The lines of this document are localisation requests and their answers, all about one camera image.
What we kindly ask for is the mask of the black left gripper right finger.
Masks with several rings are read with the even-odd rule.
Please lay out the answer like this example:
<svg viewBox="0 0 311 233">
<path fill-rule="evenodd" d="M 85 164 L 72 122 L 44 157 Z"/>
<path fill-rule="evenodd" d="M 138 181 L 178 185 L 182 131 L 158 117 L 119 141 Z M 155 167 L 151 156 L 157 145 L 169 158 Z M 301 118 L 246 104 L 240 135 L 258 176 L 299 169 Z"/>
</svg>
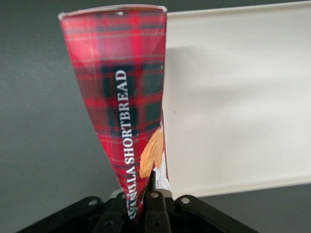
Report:
<svg viewBox="0 0 311 233">
<path fill-rule="evenodd" d="M 144 197 L 144 232 L 171 233 L 165 198 L 171 198 L 167 189 L 156 188 L 156 172 L 152 171 Z"/>
</svg>

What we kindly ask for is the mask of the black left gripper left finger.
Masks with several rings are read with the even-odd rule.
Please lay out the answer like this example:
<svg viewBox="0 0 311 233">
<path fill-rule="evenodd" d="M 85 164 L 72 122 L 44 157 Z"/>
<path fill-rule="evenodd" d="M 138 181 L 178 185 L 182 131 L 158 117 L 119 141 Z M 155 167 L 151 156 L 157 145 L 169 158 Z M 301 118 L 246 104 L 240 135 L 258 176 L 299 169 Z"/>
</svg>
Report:
<svg viewBox="0 0 311 233">
<path fill-rule="evenodd" d="M 133 226 L 129 221 L 126 198 L 123 192 L 114 193 L 104 204 L 104 211 L 96 227 L 96 233 L 132 233 Z"/>
</svg>

